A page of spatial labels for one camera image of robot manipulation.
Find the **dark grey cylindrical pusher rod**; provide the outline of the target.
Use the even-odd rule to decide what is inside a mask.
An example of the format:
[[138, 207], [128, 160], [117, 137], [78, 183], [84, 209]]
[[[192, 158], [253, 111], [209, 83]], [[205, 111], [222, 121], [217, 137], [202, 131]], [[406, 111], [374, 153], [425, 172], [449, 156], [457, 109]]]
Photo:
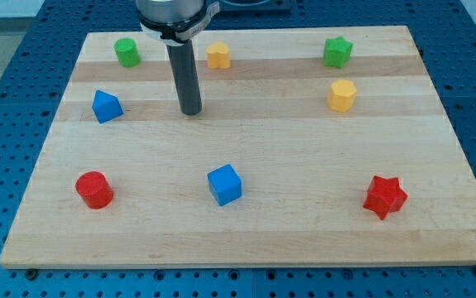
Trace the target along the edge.
[[202, 111], [202, 102], [192, 42], [166, 48], [180, 110], [185, 115], [194, 116]]

